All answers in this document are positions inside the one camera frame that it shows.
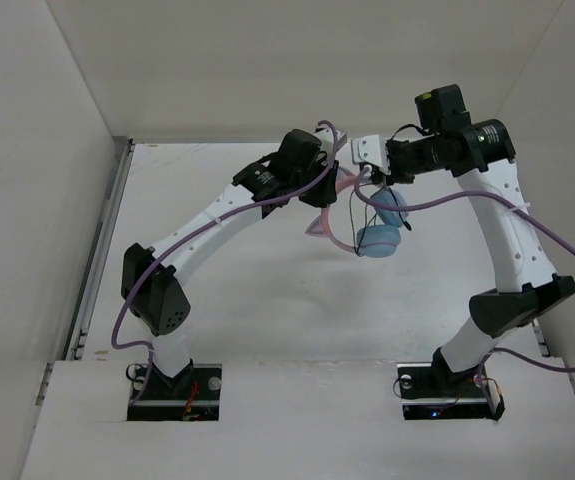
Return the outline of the pink blue cat-ear headphones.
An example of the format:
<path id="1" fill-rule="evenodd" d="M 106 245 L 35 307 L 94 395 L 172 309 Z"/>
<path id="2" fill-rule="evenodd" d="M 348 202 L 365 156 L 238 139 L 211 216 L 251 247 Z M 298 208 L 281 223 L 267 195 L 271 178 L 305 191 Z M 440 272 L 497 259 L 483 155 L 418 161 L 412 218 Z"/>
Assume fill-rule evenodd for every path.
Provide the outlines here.
<path id="1" fill-rule="evenodd" d="M 353 187 L 356 174 L 344 168 L 338 167 L 336 178 L 336 193 Z M 371 200 L 388 206 L 407 206 L 401 193 L 386 187 L 376 191 Z M 318 215 L 307 227 L 305 234 L 313 237 L 329 239 L 335 246 L 343 251 L 355 254 L 359 257 L 385 258 L 393 255 L 402 241 L 401 228 L 412 230 L 407 221 L 407 212 L 375 209 L 372 219 L 366 221 L 363 228 L 355 233 L 354 243 L 346 244 L 335 237 L 329 223 L 329 207 L 321 209 Z"/>

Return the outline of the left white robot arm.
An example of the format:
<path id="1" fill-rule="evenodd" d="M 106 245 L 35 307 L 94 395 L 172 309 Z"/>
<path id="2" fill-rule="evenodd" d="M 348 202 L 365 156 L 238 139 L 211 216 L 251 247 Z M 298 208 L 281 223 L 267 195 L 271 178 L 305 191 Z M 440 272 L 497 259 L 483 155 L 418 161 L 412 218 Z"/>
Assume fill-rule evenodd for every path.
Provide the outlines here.
<path id="1" fill-rule="evenodd" d="M 138 243 L 123 256 L 120 313 L 132 313 L 148 328 L 146 383 L 168 396 L 190 387 L 193 360 L 184 322 L 191 306 L 184 291 L 191 275 L 242 230 L 293 198 L 314 208 L 336 199 L 336 155 L 345 133 L 320 122 L 314 132 L 289 131 L 278 149 L 246 165 L 224 191 L 185 226 L 149 247 Z"/>

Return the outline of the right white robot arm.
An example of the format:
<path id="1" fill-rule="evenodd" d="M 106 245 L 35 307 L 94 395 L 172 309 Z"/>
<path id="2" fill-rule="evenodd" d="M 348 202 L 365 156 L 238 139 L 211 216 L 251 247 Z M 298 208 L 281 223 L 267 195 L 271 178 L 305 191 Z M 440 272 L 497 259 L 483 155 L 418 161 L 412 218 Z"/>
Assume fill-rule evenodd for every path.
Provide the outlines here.
<path id="1" fill-rule="evenodd" d="M 386 142 L 391 183 L 446 170 L 467 194 L 488 248 L 494 288 L 469 300 L 469 318 L 433 354 L 430 381 L 454 393 L 483 358 L 515 329 L 570 298 L 575 281 L 561 276 L 543 252 L 518 182 L 515 149 L 497 119 L 474 123 L 461 89 L 452 84 L 416 97 L 424 136 Z"/>

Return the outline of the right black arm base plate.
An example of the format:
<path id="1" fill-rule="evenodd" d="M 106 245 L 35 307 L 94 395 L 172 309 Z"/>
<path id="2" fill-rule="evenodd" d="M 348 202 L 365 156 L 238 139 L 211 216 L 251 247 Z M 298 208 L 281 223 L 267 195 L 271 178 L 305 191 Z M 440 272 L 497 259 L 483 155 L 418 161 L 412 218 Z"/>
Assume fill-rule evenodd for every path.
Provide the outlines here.
<path id="1" fill-rule="evenodd" d="M 398 364 L 393 393 L 400 399 L 403 418 L 408 421 L 498 421 L 506 410 L 498 382 L 486 372 L 467 374 L 454 384 L 439 386 L 430 363 Z"/>

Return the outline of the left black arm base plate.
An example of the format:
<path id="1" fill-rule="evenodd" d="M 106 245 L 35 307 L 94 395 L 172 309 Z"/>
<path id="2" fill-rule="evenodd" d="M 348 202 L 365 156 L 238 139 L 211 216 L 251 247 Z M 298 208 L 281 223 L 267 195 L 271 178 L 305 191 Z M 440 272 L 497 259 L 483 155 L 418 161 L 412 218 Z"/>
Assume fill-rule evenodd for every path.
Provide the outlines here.
<path id="1" fill-rule="evenodd" d="M 164 377 L 146 364 L 126 369 L 130 382 L 127 420 L 132 422 L 203 422 L 219 419 L 221 364 L 193 364 L 177 378 Z"/>

